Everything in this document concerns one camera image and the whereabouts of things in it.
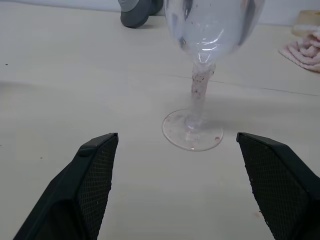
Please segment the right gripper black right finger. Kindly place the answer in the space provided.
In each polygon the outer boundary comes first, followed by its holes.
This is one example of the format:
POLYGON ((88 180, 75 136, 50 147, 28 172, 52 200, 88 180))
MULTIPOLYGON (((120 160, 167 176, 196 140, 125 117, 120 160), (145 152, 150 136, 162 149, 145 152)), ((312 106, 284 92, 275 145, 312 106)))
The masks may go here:
POLYGON ((275 240, 320 240, 320 177, 286 144, 236 137, 253 196, 275 240))

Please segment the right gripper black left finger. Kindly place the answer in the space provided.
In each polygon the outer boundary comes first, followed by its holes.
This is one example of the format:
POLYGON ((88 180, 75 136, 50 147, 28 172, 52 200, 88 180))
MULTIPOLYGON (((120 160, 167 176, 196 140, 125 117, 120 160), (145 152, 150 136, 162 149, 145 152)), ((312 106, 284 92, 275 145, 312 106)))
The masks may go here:
POLYGON ((83 144, 48 184, 13 240, 97 240, 112 187, 117 133, 83 144))

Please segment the clear wine glass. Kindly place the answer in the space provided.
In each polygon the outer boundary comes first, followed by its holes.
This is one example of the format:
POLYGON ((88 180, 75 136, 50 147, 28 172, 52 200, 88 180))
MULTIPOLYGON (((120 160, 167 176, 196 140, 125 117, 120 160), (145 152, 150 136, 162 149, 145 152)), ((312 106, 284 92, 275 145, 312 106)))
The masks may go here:
POLYGON ((165 0, 171 37, 192 60, 190 107, 167 115, 165 138, 187 151, 207 151, 223 139, 223 129, 204 113, 209 80, 217 60, 238 50, 259 21, 266 0, 165 0))

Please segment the pink fluffy cloth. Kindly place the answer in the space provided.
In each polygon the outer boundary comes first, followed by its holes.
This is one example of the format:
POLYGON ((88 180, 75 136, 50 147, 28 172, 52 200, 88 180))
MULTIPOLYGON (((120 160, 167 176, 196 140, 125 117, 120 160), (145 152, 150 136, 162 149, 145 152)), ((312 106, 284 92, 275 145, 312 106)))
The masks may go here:
POLYGON ((278 52, 299 67, 320 73, 320 26, 298 25, 306 36, 286 44, 278 52))

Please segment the beige round container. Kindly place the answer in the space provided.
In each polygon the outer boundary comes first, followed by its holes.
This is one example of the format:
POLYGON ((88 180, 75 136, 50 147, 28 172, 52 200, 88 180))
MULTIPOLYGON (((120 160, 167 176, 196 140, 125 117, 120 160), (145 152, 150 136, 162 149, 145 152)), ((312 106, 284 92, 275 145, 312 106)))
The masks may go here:
POLYGON ((302 10, 299 12, 291 33, 297 37, 305 37, 320 31, 320 10, 302 10))

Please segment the grey rounded object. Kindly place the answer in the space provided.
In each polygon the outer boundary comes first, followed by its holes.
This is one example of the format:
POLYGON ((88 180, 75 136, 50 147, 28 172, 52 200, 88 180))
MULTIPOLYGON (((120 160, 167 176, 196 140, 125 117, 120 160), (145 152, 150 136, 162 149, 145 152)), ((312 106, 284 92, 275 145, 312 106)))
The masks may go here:
POLYGON ((131 29, 141 27, 149 16, 161 11, 164 0, 118 0, 120 6, 120 21, 131 29))

